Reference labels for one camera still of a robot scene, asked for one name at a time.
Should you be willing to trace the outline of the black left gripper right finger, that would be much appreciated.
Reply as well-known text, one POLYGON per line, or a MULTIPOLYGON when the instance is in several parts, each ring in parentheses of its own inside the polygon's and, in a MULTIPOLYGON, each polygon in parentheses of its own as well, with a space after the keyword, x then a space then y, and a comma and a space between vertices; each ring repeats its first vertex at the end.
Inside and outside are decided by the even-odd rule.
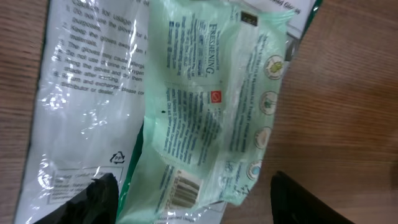
POLYGON ((353 224, 282 171, 271 179, 274 224, 353 224))

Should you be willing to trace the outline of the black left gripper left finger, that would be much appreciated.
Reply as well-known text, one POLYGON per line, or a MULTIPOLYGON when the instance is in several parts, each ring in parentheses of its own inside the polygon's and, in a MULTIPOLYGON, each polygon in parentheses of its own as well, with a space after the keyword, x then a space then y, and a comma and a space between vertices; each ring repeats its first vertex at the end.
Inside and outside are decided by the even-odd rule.
POLYGON ((118 182, 106 173, 35 224, 115 224, 118 200, 118 182))

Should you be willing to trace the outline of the green 3M gloves package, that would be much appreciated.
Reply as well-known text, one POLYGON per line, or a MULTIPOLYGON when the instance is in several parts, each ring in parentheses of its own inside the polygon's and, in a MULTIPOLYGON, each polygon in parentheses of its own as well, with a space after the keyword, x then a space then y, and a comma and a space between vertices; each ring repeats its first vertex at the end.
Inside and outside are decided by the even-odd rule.
MULTIPOLYGON (((35 223, 106 173, 118 182, 119 223, 142 153, 151 2, 50 2, 15 223, 35 223)), ((284 77, 320 1, 241 2, 293 12, 284 77)), ((216 223, 215 210, 226 204, 164 212, 152 223, 216 223)))

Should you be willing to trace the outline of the mint green wet wipes pack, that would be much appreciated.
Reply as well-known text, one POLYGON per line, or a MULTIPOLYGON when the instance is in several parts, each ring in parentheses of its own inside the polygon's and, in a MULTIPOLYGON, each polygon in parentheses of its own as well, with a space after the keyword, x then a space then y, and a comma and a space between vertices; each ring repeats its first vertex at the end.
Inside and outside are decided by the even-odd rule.
POLYGON ((292 17, 241 1, 151 2, 142 153, 119 223, 242 204, 272 132, 292 17))

